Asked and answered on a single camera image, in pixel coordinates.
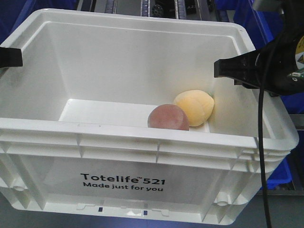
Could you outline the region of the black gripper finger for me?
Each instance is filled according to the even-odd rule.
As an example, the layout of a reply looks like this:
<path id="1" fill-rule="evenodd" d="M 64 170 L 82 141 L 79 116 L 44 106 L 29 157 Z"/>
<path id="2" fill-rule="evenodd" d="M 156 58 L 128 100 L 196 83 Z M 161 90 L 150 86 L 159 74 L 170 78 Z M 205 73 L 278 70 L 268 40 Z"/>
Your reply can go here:
<path id="1" fill-rule="evenodd" d="M 0 68 L 22 67 L 22 51 L 19 48 L 0 47 Z"/>
<path id="2" fill-rule="evenodd" d="M 259 53 L 251 51 L 236 57 L 214 62 L 214 77 L 228 77 L 240 82 L 259 82 L 257 59 Z"/>

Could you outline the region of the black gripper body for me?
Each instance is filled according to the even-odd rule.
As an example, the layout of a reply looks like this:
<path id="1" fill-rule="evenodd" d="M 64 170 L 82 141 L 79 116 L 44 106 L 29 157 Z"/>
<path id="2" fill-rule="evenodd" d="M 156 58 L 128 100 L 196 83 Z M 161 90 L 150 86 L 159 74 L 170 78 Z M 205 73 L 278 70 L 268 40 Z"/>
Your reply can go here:
<path id="1" fill-rule="evenodd" d="M 283 0 L 282 31 L 259 53 L 256 66 L 259 82 L 241 82 L 244 86 L 265 89 L 277 95 L 292 95 L 304 90 L 304 66 L 299 62 L 300 45 L 304 40 L 304 2 Z"/>

